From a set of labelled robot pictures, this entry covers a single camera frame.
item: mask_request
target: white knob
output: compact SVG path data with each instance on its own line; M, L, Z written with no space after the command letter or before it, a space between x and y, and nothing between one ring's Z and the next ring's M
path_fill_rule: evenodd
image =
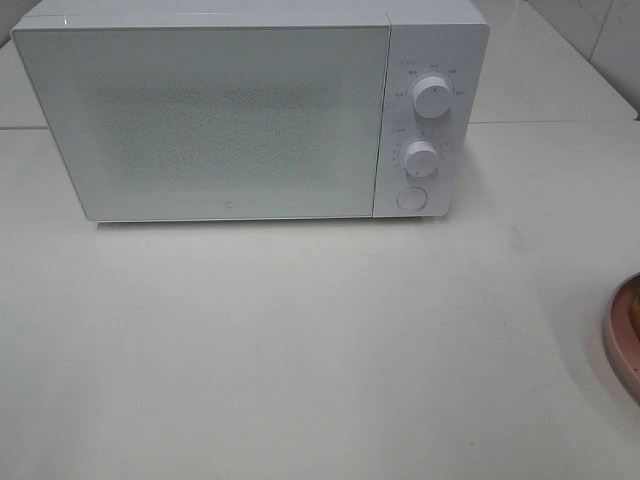
M427 177L438 169L440 155L429 142L414 142L404 151L404 169L412 177Z
M446 77L429 75L413 86L413 107L424 118L437 118L451 108L451 82Z

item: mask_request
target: microwave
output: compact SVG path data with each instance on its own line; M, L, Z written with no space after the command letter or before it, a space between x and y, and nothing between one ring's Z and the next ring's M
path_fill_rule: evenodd
M468 0L43 0L12 31L86 217L444 215Z

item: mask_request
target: white wall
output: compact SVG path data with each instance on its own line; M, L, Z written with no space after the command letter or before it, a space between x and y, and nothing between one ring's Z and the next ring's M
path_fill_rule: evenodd
M614 0L591 63L640 111L640 0Z
M586 59L591 58L611 0L529 0Z
M640 111L640 0L529 0Z
M11 28L40 0L0 0L0 46L9 40Z

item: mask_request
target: pink dish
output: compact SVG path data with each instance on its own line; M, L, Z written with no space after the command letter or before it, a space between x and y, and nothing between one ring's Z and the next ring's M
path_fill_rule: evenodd
M636 334L629 309L640 288L640 274L625 280L609 303L604 337L609 361L631 395L640 401L640 338Z

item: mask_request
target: microwave door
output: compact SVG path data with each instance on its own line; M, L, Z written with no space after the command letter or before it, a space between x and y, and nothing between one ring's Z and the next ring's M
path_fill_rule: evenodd
M17 32L87 217L371 216L388 26Z

